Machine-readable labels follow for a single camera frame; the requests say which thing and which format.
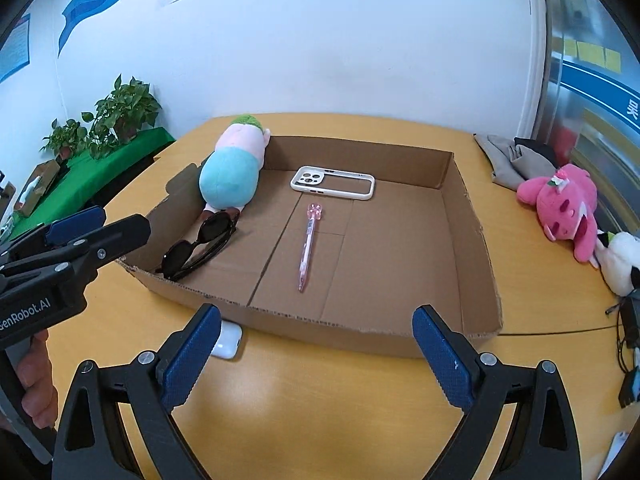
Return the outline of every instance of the pink pen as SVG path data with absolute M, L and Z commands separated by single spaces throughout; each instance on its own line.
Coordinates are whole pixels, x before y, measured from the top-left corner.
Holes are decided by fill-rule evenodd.
M 314 243 L 314 230 L 316 229 L 316 221 L 322 216 L 322 206 L 320 204 L 309 204 L 306 210 L 306 216 L 309 222 L 306 225 L 305 246 L 302 249 L 302 258 L 300 259 L 300 280 L 298 281 L 298 290 L 302 292 L 305 288 L 306 276 L 311 263 L 311 247 Z

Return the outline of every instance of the cardboard box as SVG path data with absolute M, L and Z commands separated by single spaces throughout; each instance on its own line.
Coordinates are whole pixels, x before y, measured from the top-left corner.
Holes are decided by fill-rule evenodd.
M 304 165 L 370 173 L 367 201 L 290 188 Z M 318 137 L 271 137 L 254 199 L 226 248 L 169 282 L 154 273 L 180 238 L 195 240 L 204 201 L 191 164 L 166 185 L 148 244 L 120 263 L 147 288 L 225 319 L 334 348 L 420 356 L 412 313 L 432 304 L 447 324 L 482 340 L 502 328 L 481 225 L 452 153 Z M 323 206 L 304 292 L 298 266 L 306 208 Z
M 31 176 L 27 179 L 27 183 L 22 188 L 20 195 L 18 196 L 18 201 L 14 205 L 14 211 L 17 211 L 23 218 L 30 216 L 31 213 L 33 213 L 33 210 L 36 209 L 40 199 L 47 192 L 47 189 L 49 189 L 49 186 L 59 171 L 60 165 L 55 160 L 48 160 L 47 162 L 38 164 L 35 170 L 33 170 L 33 173 L 31 173 Z M 38 177 L 40 177 L 40 180 L 36 187 L 29 193 L 24 202 L 20 202 L 22 194 L 29 187 L 29 184 Z

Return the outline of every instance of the green plush hat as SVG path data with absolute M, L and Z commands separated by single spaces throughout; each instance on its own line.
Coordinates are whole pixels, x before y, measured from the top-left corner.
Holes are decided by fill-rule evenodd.
M 254 116 L 249 114 L 238 115 L 238 117 L 236 117 L 233 121 L 231 121 L 231 124 L 250 124 L 251 126 L 260 128 L 260 130 L 264 133 L 264 130 L 262 129 L 262 125 L 260 124 L 260 121 L 256 119 Z

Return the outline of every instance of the wooden table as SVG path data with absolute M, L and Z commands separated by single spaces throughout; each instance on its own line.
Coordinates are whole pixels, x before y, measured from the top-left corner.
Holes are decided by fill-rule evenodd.
M 558 364 L 574 411 L 584 478 L 595 478 L 613 434 L 630 429 L 640 414 L 638 406 L 620 410 L 617 401 L 622 373 L 612 320 L 603 314 L 612 295 L 593 269 L 573 260 L 567 246 L 546 241 L 535 213 L 517 205 L 513 192 L 491 183 L 490 166 L 471 136 L 380 118 L 276 114 L 260 119 L 274 134 L 455 153 L 484 229 L 504 333 L 522 334 L 498 336 L 482 350 L 505 363 L 536 365 L 546 358 Z M 201 162 L 227 123 L 209 121 L 162 152 L 109 204 L 108 221 L 148 213 L 164 198 L 166 181 L 185 165 Z M 150 293 L 115 264 L 100 271 L 86 296 L 85 313 L 51 331 L 62 399 L 82 360 L 92 358 L 100 366 L 130 362 L 144 349 L 157 349 L 193 315 Z M 227 480 L 419 479 L 461 415 L 449 407 L 423 361 L 336 351 L 252 330 L 245 331 L 240 358 L 211 359 L 188 403 L 174 413 L 209 473 Z M 125 420 L 142 469 L 156 478 L 129 410 Z M 505 416 L 477 478 L 487 477 L 507 428 Z

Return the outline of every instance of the white phone case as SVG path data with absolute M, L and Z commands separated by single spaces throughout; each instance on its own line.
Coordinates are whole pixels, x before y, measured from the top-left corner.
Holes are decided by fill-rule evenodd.
M 354 200 L 368 200 L 373 196 L 376 179 L 370 174 L 328 170 L 303 166 L 291 179 L 291 187 L 303 193 L 324 194 Z

